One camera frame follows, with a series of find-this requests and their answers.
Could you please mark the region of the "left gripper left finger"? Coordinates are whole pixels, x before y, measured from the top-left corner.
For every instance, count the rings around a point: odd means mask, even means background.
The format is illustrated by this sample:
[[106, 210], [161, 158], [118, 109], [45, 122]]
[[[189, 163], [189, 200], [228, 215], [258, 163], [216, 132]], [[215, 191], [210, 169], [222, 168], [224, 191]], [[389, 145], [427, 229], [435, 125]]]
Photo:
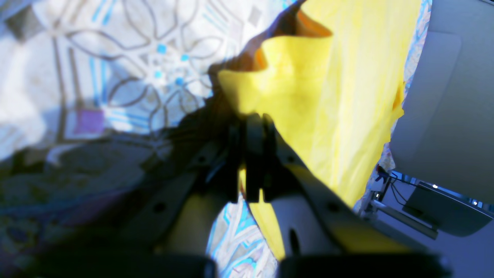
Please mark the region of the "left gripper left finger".
[[226, 137], [208, 142], [186, 169], [153, 194], [118, 234], [121, 248], [108, 261], [111, 278], [216, 278], [206, 254], [210, 230], [223, 207], [236, 202], [249, 125], [245, 116]]

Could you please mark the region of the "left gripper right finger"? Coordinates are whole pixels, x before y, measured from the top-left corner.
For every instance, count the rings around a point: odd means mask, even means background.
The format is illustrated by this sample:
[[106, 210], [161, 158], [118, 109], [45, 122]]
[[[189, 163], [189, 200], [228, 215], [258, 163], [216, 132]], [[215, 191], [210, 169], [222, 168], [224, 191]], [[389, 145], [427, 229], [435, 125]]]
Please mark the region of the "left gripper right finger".
[[356, 216], [262, 116], [264, 200], [272, 205], [286, 257], [281, 267], [355, 267], [389, 262], [436, 267], [437, 256], [417, 251]]

